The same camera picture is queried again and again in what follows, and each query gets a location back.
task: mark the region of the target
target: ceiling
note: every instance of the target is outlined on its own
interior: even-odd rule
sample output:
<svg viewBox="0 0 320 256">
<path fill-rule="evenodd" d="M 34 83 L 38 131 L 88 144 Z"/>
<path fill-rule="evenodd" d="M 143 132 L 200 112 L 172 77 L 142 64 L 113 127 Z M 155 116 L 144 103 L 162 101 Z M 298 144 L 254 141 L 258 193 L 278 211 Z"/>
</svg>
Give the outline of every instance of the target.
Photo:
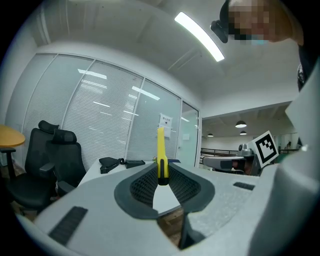
<svg viewBox="0 0 320 256">
<path fill-rule="evenodd" d="M 272 135 L 291 133 L 294 127 L 285 113 L 288 105 L 289 103 L 286 103 L 204 119 L 202 135 L 212 133 L 215 137 L 232 137 L 239 136 L 242 130 L 245 130 L 247 135 L 260 135 L 268 130 Z M 240 120 L 244 121 L 247 127 L 236 128 L 236 123 Z"/>
<path fill-rule="evenodd" d="M 45 2 L 30 19 L 38 46 L 65 37 L 118 48 L 169 72 L 199 94 L 215 81 L 239 76 L 265 63 L 297 59 L 294 43 L 223 44 L 210 30 L 224 0 L 55 0 Z M 208 50 L 174 21 L 185 12 L 217 44 L 225 59 Z"/>
</svg>

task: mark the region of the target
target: black pouch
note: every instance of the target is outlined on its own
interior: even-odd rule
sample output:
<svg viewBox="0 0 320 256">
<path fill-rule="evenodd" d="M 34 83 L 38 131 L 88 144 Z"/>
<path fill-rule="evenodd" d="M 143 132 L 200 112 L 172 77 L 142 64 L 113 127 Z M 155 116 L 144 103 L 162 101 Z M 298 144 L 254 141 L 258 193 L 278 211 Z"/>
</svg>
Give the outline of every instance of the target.
<svg viewBox="0 0 320 256">
<path fill-rule="evenodd" d="M 101 174 L 107 174 L 114 168 L 116 168 L 119 164 L 124 165 L 125 160 L 123 158 L 114 159 L 112 157 L 105 157 L 99 159 L 100 164 L 102 166 L 100 167 L 100 173 Z"/>
</svg>

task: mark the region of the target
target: chair armrest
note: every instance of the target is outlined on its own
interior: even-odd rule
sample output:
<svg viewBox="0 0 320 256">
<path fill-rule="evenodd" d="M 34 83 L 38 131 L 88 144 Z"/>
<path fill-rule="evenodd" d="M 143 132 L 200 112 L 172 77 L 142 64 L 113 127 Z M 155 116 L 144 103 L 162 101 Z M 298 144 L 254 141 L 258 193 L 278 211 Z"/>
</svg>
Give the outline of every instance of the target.
<svg viewBox="0 0 320 256">
<path fill-rule="evenodd" d="M 71 186 L 69 183 L 65 182 L 64 180 L 58 182 L 58 194 L 61 197 L 71 192 L 74 189 L 75 189 L 74 186 Z"/>
<path fill-rule="evenodd" d="M 39 168 L 40 176 L 45 179 L 50 179 L 53 176 L 55 169 L 55 164 L 53 162 L 48 162 L 44 166 Z"/>
<path fill-rule="evenodd" d="M 12 153 L 16 152 L 16 150 L 13 147 L 0 147 L 1 153 Z"/>
</svg>

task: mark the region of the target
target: office chair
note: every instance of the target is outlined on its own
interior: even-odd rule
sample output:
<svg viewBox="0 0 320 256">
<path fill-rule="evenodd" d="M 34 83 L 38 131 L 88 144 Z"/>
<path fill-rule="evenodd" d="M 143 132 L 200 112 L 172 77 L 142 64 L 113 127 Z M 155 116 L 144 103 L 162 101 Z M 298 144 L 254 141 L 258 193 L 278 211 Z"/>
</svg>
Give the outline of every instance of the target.
<svg viewBox="0 0 320 256">
<path fill-rule="evenodd" d="M 31 131 L 24 165 L 26 173 L 10 179 L 6 187 L 10 201 L 14 200 L 25 208 L 41 211 L 50 204 L 50 197 L 55 194 L 56 177 L 48 165 L 49 158 L 45 147 L 59 125 L 40 121 L 38 127 L 39 129 L 34 128 Z M 14 151 L 16 150 L 11 148 L 7 154 Z"/>
<path fill-rule="evenodd" d="M 60 197 L 75 189 L 86 174 L 81 146 L 72 131 L 55 129 L 45 149 L 54 168 Z"/>
</svg>

